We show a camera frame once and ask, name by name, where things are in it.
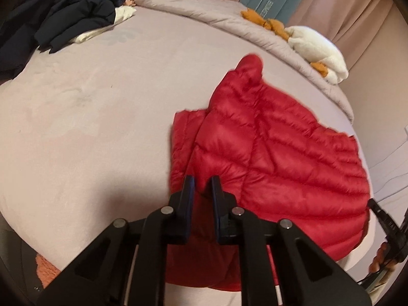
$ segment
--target wall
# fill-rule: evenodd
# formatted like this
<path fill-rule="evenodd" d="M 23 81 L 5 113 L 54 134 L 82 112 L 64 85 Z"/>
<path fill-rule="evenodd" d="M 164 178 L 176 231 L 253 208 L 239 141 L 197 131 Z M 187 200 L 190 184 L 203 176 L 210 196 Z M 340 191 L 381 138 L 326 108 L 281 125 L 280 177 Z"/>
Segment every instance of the wall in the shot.
<path fill-rule="evenodd" d="M 393 7 L 376 37 L 341 83 L 354 109 L 354 129 L 370 167 L 373 192 L 400 224 L 408 207 L 408 25 Z M 384 241 L 377 223 L 374 244 L 348 273 L 360 280 Z M 395 280 L 402 265 L 391 278 Z"/>

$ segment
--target bed sheet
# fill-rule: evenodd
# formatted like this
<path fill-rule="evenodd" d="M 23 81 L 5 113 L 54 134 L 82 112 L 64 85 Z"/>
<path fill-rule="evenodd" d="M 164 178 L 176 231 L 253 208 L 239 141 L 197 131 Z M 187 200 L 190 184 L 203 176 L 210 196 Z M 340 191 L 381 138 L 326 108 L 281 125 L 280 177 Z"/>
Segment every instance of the bed sheet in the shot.
<path fill-rule="evenodd" d="M 248 53 L 261 56 L 271 85 L 323 125 L 354 135 L 334 102 L 270 53 L 204 23 L 137 7 L 132 18 L 88 42 L 51 55 L 36 51 L 16 79 L 0 86 L 1 213 L 62 269 L 113 219 L 138 220 L 163 206 L 175 112 L 207 107 L 226 72 Z M 344 268 L 370 248 L 373 223 Z M 167 305 L 240 300 L 236 293 L 176 286 L 167 296 Z"/>

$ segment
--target black wire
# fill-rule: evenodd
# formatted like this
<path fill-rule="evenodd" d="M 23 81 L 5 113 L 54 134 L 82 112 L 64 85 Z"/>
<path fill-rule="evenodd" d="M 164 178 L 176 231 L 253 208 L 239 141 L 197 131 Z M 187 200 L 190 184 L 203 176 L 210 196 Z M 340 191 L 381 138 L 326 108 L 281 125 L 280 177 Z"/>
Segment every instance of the black wire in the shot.
<path fill-rule="evenodd" d="M 393 258 L 389 259 L 389 260 L 387 261 L 387 263 L 383 263 L 382 265 L 380 265 L 380 269 L 379 269 L 378 271 L 376 271 L 375 273 L 371 273 L 371 274 L 368 275 L 367 277 L 365 277 L 365 278 L 359 280 L 359 281 L 357 282 L 357 284 L 360 284 L 360 283 L 364 282 L 365 280 L 371 278 L 373 275 L 376 275 L 376 274 L 379 274 L 380 272 L 382 272 L 382 271 L 384 270 L 384 268 L 386 268 L 386 266 L 388 266 L 388 264 L 389 264 L 391 261 L 394 261 L 394 260 L 396 259 L 396 257 L 399 255 L 399 253 L 402 252 L 402 250 L 404 249 L 404 247 L 405 247 L 405 245 L 404 245 L 403 247 L 401 247 L 401 248 L 399 249 L 398 253 L 397 253 Z"/>

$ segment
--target quilted fabric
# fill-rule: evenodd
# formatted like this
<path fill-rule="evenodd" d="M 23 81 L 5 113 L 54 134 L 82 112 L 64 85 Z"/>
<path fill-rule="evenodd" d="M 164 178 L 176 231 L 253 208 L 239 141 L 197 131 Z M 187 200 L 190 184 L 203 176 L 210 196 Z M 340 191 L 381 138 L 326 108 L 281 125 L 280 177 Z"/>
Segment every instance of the quilted fabric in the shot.
<path fill-rule="evenodd" d="M 240 206 L 260 218 L 289 218 L 335 261 L 364 237 L 370 197 L 354 137 L 321 126 L 295 99 L 262 80 L 262 61 L 244 57 L 214 91 L 209 108 L 176 114 L 171 190 L 195 176 L 192 235 L 169 246 L 169 283 L 239 291 L 235 246 L 215 242 L 205 184 L 219 175 Z"/>

